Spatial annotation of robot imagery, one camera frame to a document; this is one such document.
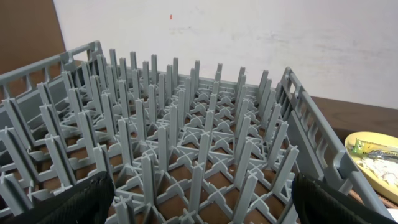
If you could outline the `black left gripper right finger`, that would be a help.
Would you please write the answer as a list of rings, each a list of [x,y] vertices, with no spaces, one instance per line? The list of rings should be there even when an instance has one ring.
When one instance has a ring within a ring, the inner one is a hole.
[[[393,224],[322,181],[299,173],[292,183],[292,201],[302,223]]]

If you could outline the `white tissue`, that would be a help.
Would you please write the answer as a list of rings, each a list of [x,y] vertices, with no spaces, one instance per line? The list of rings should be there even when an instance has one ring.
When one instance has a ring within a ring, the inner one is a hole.
[[[356,163],[370,170],[378,179],[389,185],[397,185],[397,163],[385,159],[371,159],[368,157],[359,159]]]

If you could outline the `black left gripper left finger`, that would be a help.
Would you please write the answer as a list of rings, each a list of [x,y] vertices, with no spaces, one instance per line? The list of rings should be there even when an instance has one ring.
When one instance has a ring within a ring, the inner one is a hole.
[[[114,196],[111,176],[101,171],[7,222],[104,224]]]

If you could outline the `green yellow snack wrapper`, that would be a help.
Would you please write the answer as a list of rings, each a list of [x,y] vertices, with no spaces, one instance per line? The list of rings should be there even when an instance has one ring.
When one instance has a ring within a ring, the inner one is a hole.
[[[397,160],[397,147],[360,139],[356,139],[351,152],[362,157],[370,157],[373,159]]]

